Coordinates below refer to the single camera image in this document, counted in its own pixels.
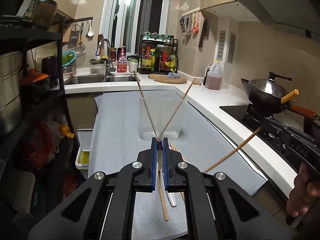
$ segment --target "kitchen towel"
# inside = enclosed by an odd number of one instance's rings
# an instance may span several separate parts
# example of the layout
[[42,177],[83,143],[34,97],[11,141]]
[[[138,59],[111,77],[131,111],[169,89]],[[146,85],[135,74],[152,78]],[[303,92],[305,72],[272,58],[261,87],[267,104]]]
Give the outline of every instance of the kitchen towel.
[[[144,91],[145,96],[159,91]],[[150,149],[151,141],[139,138],[139,91],[105,93],[96,98],[98,114],[93,129],[89,176],[97,171],[106,174],[136,161],[140,151]],[[169,140],[181,151],[187,162],[200,171],[228,154],[233,147],[190,104],[186,105],[180,136]],[[250,195],[266,181],[239,155],[234,154],[210,174],[226,173]],[[137,193],[132,224],[132,239],[173,239],[187,233],[185,205],[176,193],[177,207],[172,208],[166,194],[169,221],[164,221],[158,187],[153,193]]]

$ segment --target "range hood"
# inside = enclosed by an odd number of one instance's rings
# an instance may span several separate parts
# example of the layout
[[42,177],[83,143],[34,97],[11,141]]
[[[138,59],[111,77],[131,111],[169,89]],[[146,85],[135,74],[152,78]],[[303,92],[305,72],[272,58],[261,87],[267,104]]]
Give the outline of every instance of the range hood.
[[238,0],[261,22],[320,42],[320,0]]

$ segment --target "kitchen sink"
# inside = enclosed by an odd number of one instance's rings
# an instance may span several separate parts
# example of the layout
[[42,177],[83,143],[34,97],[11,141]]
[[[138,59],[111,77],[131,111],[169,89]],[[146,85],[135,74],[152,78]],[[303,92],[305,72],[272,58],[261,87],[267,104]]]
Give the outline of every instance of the kitchen sink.
[[87,83],[100,83],[105,81],[105,75],[91,75],[91,76],[80,76],[72,77],[68,79],[65,85],[77,85],[77,84],[87,84]]
[[65,85],[77,85],[77,84],[88,84],[88,83],[100,83],[100,82],[135,82],[137,81],[135,76],[132,75],[91,75],[91,76],[79,76],[68,79]]
[[135,76],[132,75],[114,75],[108,76],[106,82],[136,82]]

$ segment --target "faucet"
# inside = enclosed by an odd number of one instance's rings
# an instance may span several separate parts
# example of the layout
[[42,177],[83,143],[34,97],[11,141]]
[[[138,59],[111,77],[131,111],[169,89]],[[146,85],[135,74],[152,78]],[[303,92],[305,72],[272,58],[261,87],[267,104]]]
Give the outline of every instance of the faucet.
[[98,44],[98,47],[97,47],[97,52],[96,52],[96,56],[99,56],[100,55],[100,48],[101,48],[101,45],[106,42],[107,43],[107,50],[108,50],[108,59],[107,59],[107,63],[106,63],[106,77],[108,77],[110,75],[110,72],[113,71],[115,72],[116,69],[113,67],[113,66],[110,66],[110,50],[111,50],[111,46],[110,46],[110,42],[108,39],[104,38],[102,39],[99,44]]

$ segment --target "window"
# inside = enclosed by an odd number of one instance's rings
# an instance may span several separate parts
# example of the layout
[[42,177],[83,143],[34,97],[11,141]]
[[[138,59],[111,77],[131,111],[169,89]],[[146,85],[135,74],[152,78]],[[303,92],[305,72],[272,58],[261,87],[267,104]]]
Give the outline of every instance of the window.
[[144,32],[166,34],[169,0],[105,0],[100,33],[111,47],[125,46],[127,55],[138,53]]

